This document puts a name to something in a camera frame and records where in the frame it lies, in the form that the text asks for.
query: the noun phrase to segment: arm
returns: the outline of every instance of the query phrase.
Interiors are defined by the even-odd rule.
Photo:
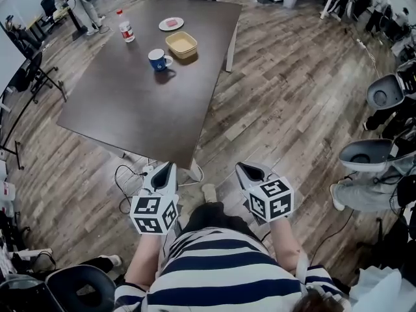
[[[142,235],[125,274],[125,281],[149,289],[155,281],[160,249],[161,236]]]
[[[295,271],[302,246],[294,237],[287,218],[282,217],[271,222],[270,232],[279,265],[288,272]]]

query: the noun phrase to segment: striped shirt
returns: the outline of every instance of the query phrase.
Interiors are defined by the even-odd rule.
[[[308,289],[336,300],[342,295],[322,266],[309,267],[301,283],[260,242],[209,227],[176,239],[149,291],[119,286],[115,311],[290,312]],[[343,304],[349,311],[348,302]]]

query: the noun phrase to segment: plastic bottle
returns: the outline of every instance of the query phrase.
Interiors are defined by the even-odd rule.
[[[119,22],[120,22],[119,28],[120,28],[120,31],[122,32],[125,42],[129,43],[133,41],[135,39],[135,35],[133,34],[133,30],[131,28],[129,19],[125,17],[122,9],[117,10],[117,15],[119,17]]]

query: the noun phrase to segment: shoe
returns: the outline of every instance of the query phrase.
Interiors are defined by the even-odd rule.
[[[96,34],[96,33],[98,33],[98,29],[94,29],[93,31],[88,30],[88,31],[86,32],[86,35],[87,35],[87,36],[92,36],[93,34]]]
[[[331,16],[335,18],[338,22],[341,22],[341,18],[336,13],[332,13]]]
[[[114,267],[119,267],[123,264],[122,258],[119,255],[116,255],[116,254],[110,255],[110,256],[101,255],[99,257],[106,257],[107,259],[110,259],[110,261],[111,261],[111,263]]]
[[[216,202],[216,191],[215,191],[215,185],[214,184],[205,184],[201,188],[203,192],[203,196],[205,198],[205,202]]]
[[[338,200],[336,200],[333,197],[333,189],[335,188],[335,186],[337,186],[337,184],[332,184],[330,186],[330,193],[331,193],[331,197],[332,197],[332,204],[333,204],[334,208],[337,209],[338,211],[343,211],[345,209],[345,206],[341,202],[339,202]]]

